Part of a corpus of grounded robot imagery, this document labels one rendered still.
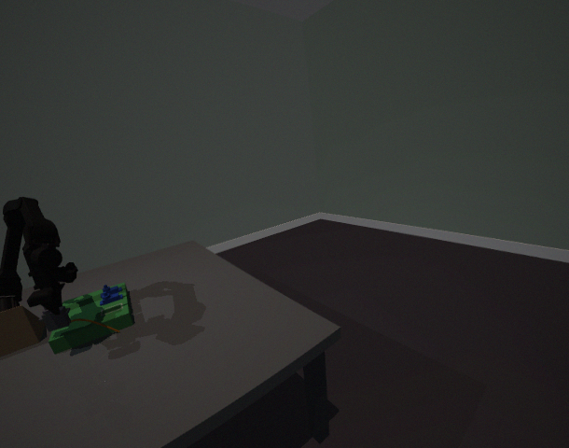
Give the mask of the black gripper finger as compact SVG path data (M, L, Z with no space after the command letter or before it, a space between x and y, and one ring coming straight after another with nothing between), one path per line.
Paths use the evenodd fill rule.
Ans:
M58 302L59 307L62 306L62 289L63 289L63 286L64 286L64 285L65 285L65 284L61 283L61 284L59 285L59 287L55 287L57 293L58 293L58 292L61 293L61 294L59 294L59 297L57 298L57 302Z
M46 307L48 310L50 310L55 315L60 315L59 305L57 302L57 298L59 297L59 294L61 294L61 293L60 292L57 293L57 297L56 297L55 301L50 301L48 303L41 304L42 306Z

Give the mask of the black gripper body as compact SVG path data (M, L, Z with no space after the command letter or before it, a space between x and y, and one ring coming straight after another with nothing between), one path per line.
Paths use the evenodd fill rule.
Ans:
M35 281L34 290L37 290L31 294L28 298L27 303L30 307L41 305L43 303L48 303L50 301L55 301L57 297L57 291L55 287L59 287L60 282L54 281L54 285L49 284L48 272L52 272L54 269L45 270L42 268L29 269L29 277L32 276Z

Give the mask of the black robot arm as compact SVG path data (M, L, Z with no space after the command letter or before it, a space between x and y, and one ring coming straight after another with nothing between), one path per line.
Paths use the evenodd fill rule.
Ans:
M42 215L38 200L20 197L8 201L3 207L3 215L7 236L0 265L0 296L4 296L0 297L0 312L20 306L22 284L17 265L22 234L25 240L22 250L29 269L54 269L48 272L50 285L54 285L55 280L74 282L78 269L74 262L58 267L62 263L62 253L56 248L61 242L58 229Z

